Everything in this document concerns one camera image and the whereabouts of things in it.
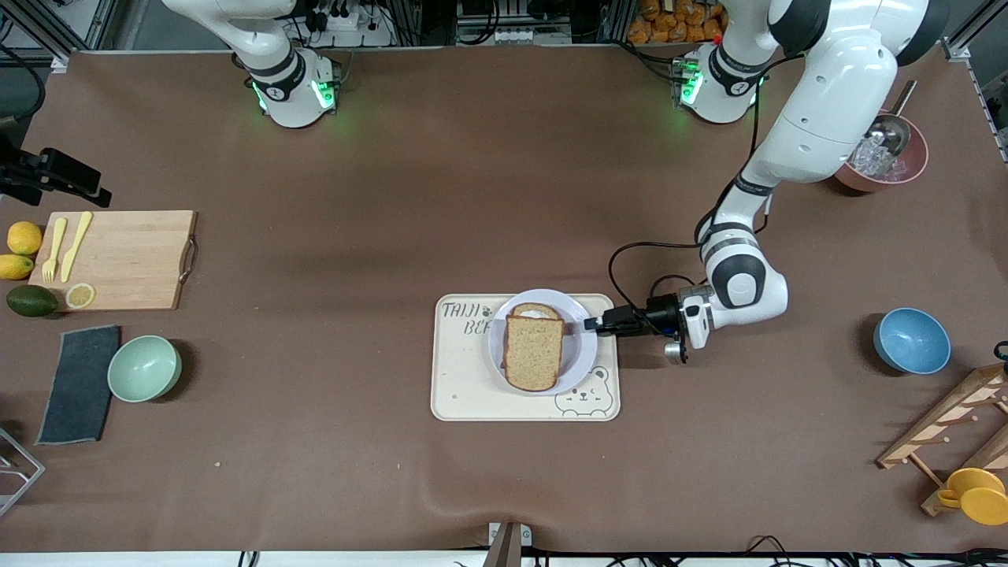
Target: yellow knife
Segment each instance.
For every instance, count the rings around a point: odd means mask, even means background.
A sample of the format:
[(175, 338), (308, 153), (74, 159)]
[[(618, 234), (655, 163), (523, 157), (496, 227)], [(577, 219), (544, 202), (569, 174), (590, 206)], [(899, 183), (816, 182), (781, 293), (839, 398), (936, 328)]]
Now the yellow knife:
[(64, 261), (60, 262), (59, 281), (64, 284), (70, 279), (70, 270), (74, 267), (74, 259), (77, 258), (77, 252), (81, 249), (84, 234), (88, 232), (88, 227), (91, 226), (91, 219), (93, 218), (95, 218), (95, 214), (91, 211), (85, 211), (81, 215), (81, 224), (77, 227), (77, 236), (74, 237), (74, 245), (71, 246), (70, 250), (67, 250), (67, 253), (64, 254)]

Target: bear cartoon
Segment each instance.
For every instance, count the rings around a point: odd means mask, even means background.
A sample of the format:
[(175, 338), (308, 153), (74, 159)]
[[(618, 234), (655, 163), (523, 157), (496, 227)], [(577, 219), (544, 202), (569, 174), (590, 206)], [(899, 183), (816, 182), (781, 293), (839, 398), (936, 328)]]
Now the bear cartoon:
[(563, 417), (605, 416), (613, 407), (613, 394), (609, 391), (609, 370), (596, 366), (577, 387), (553, 396), (556, 409)]

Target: lemon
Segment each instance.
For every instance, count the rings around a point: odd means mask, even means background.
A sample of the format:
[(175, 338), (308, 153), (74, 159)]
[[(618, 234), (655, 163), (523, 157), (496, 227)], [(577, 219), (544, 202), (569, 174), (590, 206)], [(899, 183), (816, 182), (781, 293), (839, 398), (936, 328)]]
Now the lemon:
[(31, 258), (14, 254), (0, 255), (0, 277), (3, 279), (24, 279), (35, 268)]
[(95, 288), (91, 284), (78, 284), (67, 292), (67, 307), (84, 309), (95, 301)]
[(21, 221), (7, 230), (7, 247), (15, 254), (30, 256), (42, 246), (42, 231), (34, 223)]

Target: light green bowl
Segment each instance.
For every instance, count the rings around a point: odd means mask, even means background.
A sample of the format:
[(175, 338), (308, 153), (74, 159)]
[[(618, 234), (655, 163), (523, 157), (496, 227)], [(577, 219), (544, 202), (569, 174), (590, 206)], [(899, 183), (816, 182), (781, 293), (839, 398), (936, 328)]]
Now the light green bowl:
[(167, 393), (181, 372), (181, 358), (167, 339), (137, 337), (112, 357), (109, 389), (123, 402), (149, 402)]

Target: wooden cutting board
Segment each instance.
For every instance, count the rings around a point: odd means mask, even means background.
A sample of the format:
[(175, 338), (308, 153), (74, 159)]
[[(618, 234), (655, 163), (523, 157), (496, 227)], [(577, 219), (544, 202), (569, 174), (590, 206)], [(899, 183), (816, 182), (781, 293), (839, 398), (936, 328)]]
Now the wooden cutting board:
[[(186, 262), (195, 260), (194, 211), (99, 211), (81, 243), (70, 279), (59, 281), (62, 257), (74, 245), (80, 212), (52, 213), (28, 282), (47, 288), (67, 308), (67, 291), (91, 284), (95, 301), (84, 311), (170, 310), (178, 306)], [(56, 260), (55, 281), (42, 281), (42, 262), (52, 247), (56, 219), (67, 219), (67, 233)]]

